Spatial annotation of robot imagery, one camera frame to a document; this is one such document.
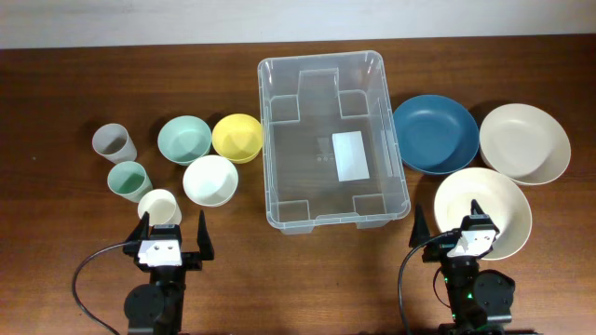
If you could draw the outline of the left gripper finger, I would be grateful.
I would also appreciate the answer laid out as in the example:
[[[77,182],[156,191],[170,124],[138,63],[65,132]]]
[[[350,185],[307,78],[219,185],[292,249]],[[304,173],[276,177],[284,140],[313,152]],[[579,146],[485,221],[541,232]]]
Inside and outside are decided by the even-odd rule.
[[[137,226],[130,233],[130,235],[128,237],[129,242],[143,241],[144,239],[146,239],[148,237],[149,219],[150,219],[150,214],[147,211],[145,211],[142,214],[142,217],[141,217],[139,223],[137,224]]]
[[[199,248],[200,254],[212,254],[213,253],[213,245],[210,240],[210,235],[209,235],[209,232],[207,229],[205,213],[203,210],[200,210],[200,214],[199,214],[196,243]]]

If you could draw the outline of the cream plastic cup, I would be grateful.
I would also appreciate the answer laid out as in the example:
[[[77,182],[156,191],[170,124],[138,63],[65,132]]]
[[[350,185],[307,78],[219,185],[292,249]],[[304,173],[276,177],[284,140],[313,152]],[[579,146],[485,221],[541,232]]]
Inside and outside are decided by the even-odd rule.
[[[154,189],[145,194],[137,206],[137,213],[140,219],[148,213],[150,226],[180,225],[182,222],[175,196],[165,189]]]

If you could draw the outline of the green plastic cup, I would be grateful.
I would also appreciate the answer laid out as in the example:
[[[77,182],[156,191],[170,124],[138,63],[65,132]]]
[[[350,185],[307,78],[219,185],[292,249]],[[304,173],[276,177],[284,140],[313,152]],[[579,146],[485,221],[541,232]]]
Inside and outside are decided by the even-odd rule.
[[[134,161],[115,165],[107,176],[107,184],[114,194],[134,203],[139,203],[153,190],[153,184],[145,168]]]

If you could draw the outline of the beige plate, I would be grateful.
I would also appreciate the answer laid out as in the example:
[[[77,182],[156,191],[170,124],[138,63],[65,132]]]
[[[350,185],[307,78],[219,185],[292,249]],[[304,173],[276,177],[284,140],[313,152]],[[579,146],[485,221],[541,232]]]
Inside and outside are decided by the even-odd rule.
[[[571,143],[547,112],[523,103],[499,106],[481,122],[483,162],[520,185],[557,180],[571,161]]]

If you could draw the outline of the dark blue plate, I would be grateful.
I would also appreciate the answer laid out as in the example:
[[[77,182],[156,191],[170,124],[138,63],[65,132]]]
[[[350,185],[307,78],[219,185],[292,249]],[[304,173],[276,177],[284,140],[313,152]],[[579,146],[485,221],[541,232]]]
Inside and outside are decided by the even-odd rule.
[[[445,175],[465,168],[480,149],[479,126],[470,111],[441,95],[419,95],[393,113],[401,159],[409,168]]]

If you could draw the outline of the grey plastic cup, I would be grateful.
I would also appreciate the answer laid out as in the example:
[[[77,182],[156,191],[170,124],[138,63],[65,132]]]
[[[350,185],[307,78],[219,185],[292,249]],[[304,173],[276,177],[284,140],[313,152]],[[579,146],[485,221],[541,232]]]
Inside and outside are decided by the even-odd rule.
[[[116,123],[100,127],[93,135],[92,147],[97,154],[114,164],[137,158],[137,149],[127,129]]]

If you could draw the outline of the mint green bowl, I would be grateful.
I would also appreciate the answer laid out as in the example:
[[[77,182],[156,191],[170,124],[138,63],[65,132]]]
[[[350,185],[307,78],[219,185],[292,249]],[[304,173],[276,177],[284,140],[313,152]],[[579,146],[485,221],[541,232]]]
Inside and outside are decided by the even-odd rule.
[[[182,115],[169,120],[159,131],[158,150],[169,161],[189,166],[210,152],[211,129],[202,119]]]

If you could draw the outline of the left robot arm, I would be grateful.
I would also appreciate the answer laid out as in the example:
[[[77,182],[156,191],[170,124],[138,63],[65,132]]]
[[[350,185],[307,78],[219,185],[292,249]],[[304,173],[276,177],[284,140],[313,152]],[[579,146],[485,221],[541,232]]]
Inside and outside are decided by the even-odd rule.
[[[203,213],[197,225],[198,250],[183,252],[182,241],[179,225],[152,226],[147,212],[126,239],[123,253],[150,275],[147,284],[134,288],[125,299],[129,334],[178,334],[181,331],[186,273],[200,271],[203,261],[215,258]]]

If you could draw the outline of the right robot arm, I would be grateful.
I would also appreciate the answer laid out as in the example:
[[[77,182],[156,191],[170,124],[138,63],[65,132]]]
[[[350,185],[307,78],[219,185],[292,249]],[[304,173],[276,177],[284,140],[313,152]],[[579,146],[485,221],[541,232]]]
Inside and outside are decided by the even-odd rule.
[[[512,320],[515,281],[496,271],[480,269],[479,260],[493,250],[499,229],[476,200],[461,224],[432,237],[421,206],[415,208],[409,247],[423,250],[424,263],[438,262],[452,313],[440,334],[503,334]]]

